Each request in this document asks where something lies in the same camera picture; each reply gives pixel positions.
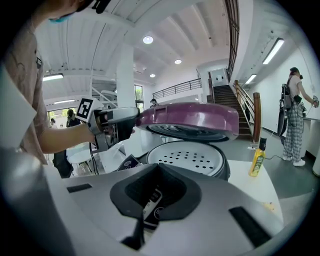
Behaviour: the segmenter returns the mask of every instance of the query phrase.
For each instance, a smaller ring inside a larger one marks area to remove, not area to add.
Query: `metal railing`
[[[226,70],[228,80],[230,81],[231,75],[234,71],[239,43],[239,6],[238,0],[224,0],[224,2],[226,6],[226,12],[228,15],[230,32],[229,65],[228,69]]]
[[[154,99],[159,99],[169,95],[178,94],[178,93],[182,93],[185,91],[190,91],[198,88],[202,88],[201,78],[191,80],[188,82],[179,83],[177,85],[157,91],[153,93],[152,96]]]

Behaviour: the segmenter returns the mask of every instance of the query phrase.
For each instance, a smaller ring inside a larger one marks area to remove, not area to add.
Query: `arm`
[[[302,82],[299,82],[297,84],[297,86],[298,86],[298,89],[301,92],[302,96],[304,97],[304,99],[306,101],[310,102],[312,105],[314,105],[314,103],[315,103],[314,100],[306,93],[306,91],[305,91],[305,89],[304,89],[304,87],[302,85]]]
[[[95,142],[95,137],[86,124],[65,129],[46,129],[38,138],[44,154],[61,152],[83,142]]]

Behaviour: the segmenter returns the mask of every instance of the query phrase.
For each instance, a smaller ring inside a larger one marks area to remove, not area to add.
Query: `plaid pants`
[[[284,157],[292,157],[294,162],[300,161],[302,147],[302,133],[304,131],[304,120],[302,118],[303,108],[294,102],[292,108],[287,111],[287,130],[284,141]]]

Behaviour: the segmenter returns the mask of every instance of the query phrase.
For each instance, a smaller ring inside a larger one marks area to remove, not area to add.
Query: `white wall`
[[[203,89],[203,102],[207,102],[207,95],[210,95],[209,89],[209,72],[217,69],[226,69],[229,64],[228,58],[223,58],[215,61],[203,63],[197,67],[197,70],[201,77],[202,89]]]
[[[211,71],[211,79],[214,87],[225,86],[228,84],[226,72],[224,68]]]
[[[229,57],[229,46],[215,46],[212,48],[200,48],[185,55],[182,63],[168,66],[157,79],[155,91],[175,86],[198,78],[197,67],[203,63]]]
[[[262,26],[261,10],[257,0],[240,0],[239,5],[239,42],[236,59],[229,85],[233,85],[239,74],[246,67],[246,62],[258,41],[259,29]]]
[[[316,95],[320,98],[320,83],[318,82],[320,81],[320,66],[308,39],[300,28],[294,27],[284,40],[283,46],[269,65],[263,67],[257,74],[255,85],[248,92],[251,96],[254,92],[260,93],[262,126],[272,131],[277,131],[281,86],[287,82],[290,68],[297,67],[303,75],[302,84],[306,93],[311,97]],[[311,104],[304,99],[303,103],[308,112]],[[320,120],[319,108],[312,108],[307,117]],[[314,140],[317,138],[316,134],[316,125],[312,123],[311,137],[313,139],[307,150],[315,156],[320,146],[320,140]]]

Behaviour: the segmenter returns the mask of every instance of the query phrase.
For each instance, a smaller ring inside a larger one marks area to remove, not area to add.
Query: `white pillar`
[[[134,48],[123,43],[116,66],[116,92],[118,108],[135,107]]]

